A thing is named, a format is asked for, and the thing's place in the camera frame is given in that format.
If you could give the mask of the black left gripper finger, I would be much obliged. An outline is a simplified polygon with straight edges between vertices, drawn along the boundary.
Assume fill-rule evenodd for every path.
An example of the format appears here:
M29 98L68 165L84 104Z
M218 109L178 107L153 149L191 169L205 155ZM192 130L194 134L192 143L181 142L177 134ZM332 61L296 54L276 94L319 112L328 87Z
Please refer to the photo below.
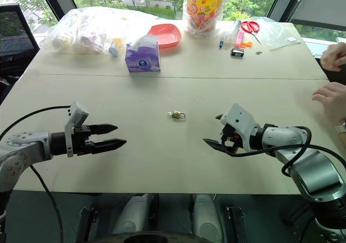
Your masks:
M107 134L114 130L118 129L117 126L113 124L93 124L90 126L90 132L92 135L101 135L101 134Z
M98 153L113 151L125 145L126 142L127 142L126 140L122 140L122 139L111 139L111 140L96 142L93 144L93 153L98 154Z

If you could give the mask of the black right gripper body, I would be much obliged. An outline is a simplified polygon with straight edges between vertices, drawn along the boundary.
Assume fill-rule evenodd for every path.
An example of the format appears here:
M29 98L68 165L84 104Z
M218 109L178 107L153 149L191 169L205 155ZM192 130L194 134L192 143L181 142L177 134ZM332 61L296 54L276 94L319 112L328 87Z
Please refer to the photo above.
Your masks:
M235 128L229 124L226 124L222 130L221 141L230 141L233 142L233 146L235 147L243 147L243 140L241 136L235 131Z

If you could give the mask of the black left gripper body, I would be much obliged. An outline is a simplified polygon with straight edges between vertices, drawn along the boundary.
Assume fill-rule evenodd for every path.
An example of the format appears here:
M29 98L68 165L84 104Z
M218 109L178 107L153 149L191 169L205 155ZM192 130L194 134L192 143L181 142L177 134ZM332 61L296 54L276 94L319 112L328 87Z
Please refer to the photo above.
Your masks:
M75 127L72 133L73 154L93 154L94 142L90 140L90 136L93 134L95 134L95 125Z

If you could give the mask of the person's left hand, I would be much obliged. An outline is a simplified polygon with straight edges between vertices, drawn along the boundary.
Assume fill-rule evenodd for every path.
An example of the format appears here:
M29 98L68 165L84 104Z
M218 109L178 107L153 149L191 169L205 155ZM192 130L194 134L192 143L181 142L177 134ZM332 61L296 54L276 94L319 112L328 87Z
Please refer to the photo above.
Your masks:
M322 104L326 116L334 126L345 122L345 85L329 82L312 94L312 100Z

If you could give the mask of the person's right hand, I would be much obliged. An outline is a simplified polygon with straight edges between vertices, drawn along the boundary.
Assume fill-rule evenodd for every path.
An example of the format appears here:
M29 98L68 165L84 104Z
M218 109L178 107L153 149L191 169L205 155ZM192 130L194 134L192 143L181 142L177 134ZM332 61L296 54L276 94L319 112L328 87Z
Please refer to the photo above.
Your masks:
M334 72L341 71L341 66L345 64L345 52L346 44L344 42L328 46L320 59L322 68Z

